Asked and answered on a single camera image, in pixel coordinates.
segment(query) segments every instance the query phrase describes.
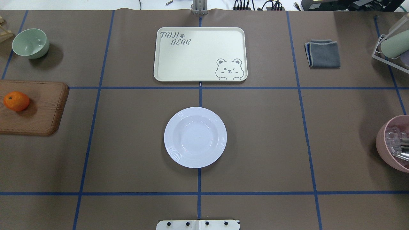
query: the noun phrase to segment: folded cloth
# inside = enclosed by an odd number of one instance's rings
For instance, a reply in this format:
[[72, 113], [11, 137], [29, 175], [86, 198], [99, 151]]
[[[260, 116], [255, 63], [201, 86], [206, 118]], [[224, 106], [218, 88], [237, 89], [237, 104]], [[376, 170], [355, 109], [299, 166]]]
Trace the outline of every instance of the folded cloth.
[[310, 67], [341, 67], [336, 41], [311, 39], [310, 42], [305, 44], [305, 49]]

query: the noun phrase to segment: pink bowl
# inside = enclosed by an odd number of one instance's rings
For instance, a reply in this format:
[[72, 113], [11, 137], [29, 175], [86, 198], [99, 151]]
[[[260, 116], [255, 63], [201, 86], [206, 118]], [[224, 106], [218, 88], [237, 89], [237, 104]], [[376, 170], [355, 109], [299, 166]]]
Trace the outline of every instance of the pink bowl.
[[393, 156], [386, 145], [385, 141], [385, 131], [389, 127], [398, 127], [401, 131], [409, 131], [409, 115], [399, 115], [390, 119], [382, 128], [379, 130], [378, 135], [376, 136], [376, 149], [378, 150], [379, 155], [382, 159], [392, 166], [393, 168], [400, 170], [402, 172], [409, 173], [409, 162], [399, 159]]

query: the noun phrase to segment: cutting board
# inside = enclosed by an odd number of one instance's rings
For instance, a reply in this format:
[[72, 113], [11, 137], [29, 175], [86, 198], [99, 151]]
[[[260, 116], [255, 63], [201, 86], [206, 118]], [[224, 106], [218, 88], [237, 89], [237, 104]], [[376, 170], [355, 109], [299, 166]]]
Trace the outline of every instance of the cutting board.
[[[30, 98], [30, 105], [21, 112], [6, 108], [3, 98], [20, 91]], [[62, 82], [0, 80], [0, 133], [51, 135], [59, 127], [68, 97], [68, 86]]]

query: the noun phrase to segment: mandarin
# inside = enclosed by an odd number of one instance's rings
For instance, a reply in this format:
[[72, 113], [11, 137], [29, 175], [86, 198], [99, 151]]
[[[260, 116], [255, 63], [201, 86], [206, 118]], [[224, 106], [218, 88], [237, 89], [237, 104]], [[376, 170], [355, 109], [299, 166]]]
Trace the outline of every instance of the mandarin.
[[30, 104], [30, 98], [22, 92], [14, 91], [4, 97], [3, 104], [13, 111], [22, 111]]

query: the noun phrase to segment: bear illustration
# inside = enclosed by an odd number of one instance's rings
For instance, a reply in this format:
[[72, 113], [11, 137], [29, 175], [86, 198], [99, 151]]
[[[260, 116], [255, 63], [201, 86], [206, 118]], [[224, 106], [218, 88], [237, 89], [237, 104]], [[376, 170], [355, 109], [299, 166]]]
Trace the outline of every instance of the bear illustration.
[[242, 62], [240, 59], [234, 59], [233, 61], [218, 59], [216, 76], [220, 80], [241, 80], [241, 78], [244, 76], [241, 63]]

